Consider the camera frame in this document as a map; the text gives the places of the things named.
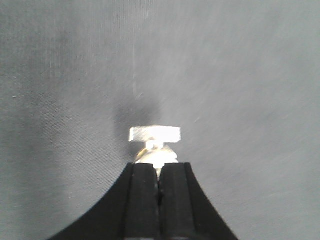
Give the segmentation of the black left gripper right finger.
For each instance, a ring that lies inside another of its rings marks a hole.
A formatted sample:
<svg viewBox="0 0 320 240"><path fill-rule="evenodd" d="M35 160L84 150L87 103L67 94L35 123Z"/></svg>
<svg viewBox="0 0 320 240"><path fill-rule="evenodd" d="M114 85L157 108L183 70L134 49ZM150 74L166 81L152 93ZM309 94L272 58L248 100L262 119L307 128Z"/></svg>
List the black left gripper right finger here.
<svg viewBox="0 0 320 240"><path fill-rule="evenodd" d="M200 187L190 163L167 163L159 180L164 240L236 240Z"/></svg>

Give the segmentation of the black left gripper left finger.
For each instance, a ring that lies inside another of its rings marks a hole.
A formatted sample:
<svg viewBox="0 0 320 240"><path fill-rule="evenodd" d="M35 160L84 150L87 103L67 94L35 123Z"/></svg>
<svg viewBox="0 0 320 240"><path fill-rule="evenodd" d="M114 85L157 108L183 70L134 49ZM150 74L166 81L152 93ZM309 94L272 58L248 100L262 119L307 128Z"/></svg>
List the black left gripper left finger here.
<svg viewBox="0 0 320 240"><path fill-rule="evenodd" d="M151 164L129 163L111 189L54 240L157 240L158 182Z"/></svg>

